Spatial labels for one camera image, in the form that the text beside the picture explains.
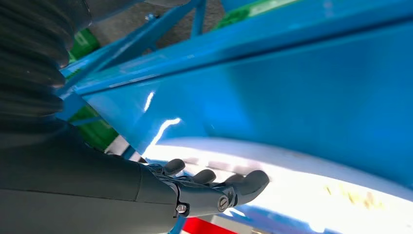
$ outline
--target blue metal frame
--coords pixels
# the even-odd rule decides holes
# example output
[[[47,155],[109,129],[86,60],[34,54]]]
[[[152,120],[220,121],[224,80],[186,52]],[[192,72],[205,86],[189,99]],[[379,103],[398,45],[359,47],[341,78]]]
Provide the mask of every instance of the blue metal frame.
[[[191,40],[140,56],[194,7]],[[166,138],[228,137],[412,186],[413,1],[301,0],[199,36],[204,10],[174,8],[71,93],[140,154]]]

